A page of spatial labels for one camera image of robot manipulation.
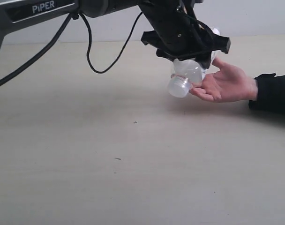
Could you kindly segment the black sleeved forearm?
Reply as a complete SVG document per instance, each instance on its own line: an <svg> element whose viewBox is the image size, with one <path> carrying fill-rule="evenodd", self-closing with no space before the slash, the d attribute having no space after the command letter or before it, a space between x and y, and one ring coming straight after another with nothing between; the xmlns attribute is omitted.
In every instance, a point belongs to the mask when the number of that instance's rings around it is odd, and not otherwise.
<svg viewBox="0 0 285 225"><path fill-rule="evenodd" d="M249 109L285 115L285 75L261 74L255 81L257 99L248 102Z"/></svg>

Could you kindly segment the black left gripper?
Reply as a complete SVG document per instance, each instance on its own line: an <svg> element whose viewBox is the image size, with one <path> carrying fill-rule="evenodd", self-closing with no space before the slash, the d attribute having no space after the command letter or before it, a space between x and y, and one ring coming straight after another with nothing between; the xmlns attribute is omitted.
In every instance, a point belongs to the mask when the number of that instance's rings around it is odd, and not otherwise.
<svg viewBox="0 0 285 225"><path fill-rule="evenodd" d="M209 68L213 51L228 53L231 41L215 34L194 13L201 0L142 0L140 9L153 31L145 31L141 41L155 47L156 55L169 61L195 59Z"/></svg>

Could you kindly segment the open bare human hand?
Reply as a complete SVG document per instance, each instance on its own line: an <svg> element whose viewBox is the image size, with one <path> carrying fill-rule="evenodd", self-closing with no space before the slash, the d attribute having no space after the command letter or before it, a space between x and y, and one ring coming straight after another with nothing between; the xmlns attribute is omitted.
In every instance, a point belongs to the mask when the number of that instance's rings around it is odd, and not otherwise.
<svg viewBox="0 0 285 225"><path fill-rule="evenodd" d="M200 83L193 83L190 90L192 95L213 103L257 100L258 87L254 78L220 58L215 58L212 65L219 71L207 74Z"/></svg>

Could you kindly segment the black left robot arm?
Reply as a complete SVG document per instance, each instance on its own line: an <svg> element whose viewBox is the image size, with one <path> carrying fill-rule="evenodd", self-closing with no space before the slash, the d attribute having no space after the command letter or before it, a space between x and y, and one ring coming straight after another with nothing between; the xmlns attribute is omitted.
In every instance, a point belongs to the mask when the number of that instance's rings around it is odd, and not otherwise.
<svg viewBox="0 0 285 225"><path fill-rule="evenodd" d="M97 18L137 6L153 27L141 41L155 47L158 57L195 59L208 68L210 54L228 53L231 41L197 20L194 5L193 0L0 0L0 48L7 34L62 15Z"/></svg>

